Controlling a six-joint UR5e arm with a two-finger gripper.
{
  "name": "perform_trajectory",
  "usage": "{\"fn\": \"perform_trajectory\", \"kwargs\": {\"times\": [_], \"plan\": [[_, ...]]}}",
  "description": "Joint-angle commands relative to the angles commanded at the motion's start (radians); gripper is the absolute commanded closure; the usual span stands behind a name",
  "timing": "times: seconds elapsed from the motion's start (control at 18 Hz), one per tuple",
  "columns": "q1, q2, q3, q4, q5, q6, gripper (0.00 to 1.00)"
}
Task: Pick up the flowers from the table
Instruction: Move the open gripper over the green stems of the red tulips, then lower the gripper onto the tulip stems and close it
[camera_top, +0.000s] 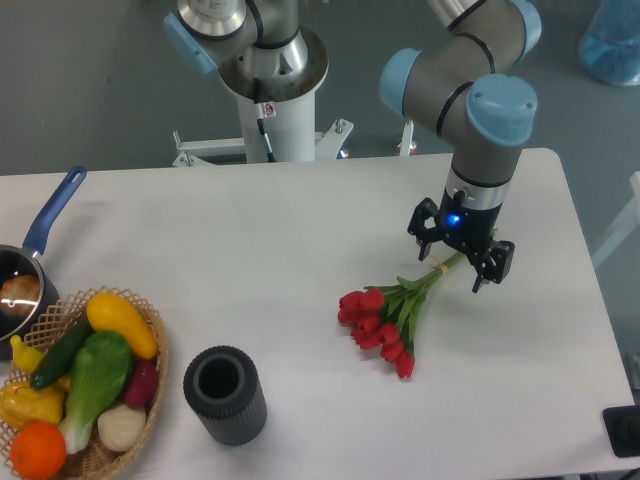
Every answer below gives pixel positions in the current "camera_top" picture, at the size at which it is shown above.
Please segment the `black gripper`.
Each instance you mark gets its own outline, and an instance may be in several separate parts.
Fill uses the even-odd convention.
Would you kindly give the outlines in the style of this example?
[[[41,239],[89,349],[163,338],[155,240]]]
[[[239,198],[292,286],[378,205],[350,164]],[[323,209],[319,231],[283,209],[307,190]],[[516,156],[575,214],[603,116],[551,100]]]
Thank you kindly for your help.
[[[515,244],[493,240],[493,229],[501,206],[489,210],[474,210],[453,204],[443,198],[438,209],[429,197],[414,209],[407,232],[415,237],[419,247],[418,259],[423,261],[436,242],[469,256],[476,271],[472,292],[478,293],[485,284],[500,284],[509,274]]]

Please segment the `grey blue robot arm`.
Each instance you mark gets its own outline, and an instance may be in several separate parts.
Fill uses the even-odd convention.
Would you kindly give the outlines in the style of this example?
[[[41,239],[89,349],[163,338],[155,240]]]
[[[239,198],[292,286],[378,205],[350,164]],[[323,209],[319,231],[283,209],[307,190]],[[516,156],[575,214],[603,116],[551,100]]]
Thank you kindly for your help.
[[[398,51],[379,81],[390,109],[454,149],[441,201],[421,201],[408,231],[422,253],[442,242],[468,259],[477,285],[497,284],[515,247],[493,229],[537,110],[533,88],[506,69],[536,45],[541,20],[527,1],[431,7],[448,43],[433,56]],[[328,56],[300,23],[296,2],[181,1],[163,24],[182,58],[203,74],[218,72],[235,96],[249,162],[319,158],[315,93]]]

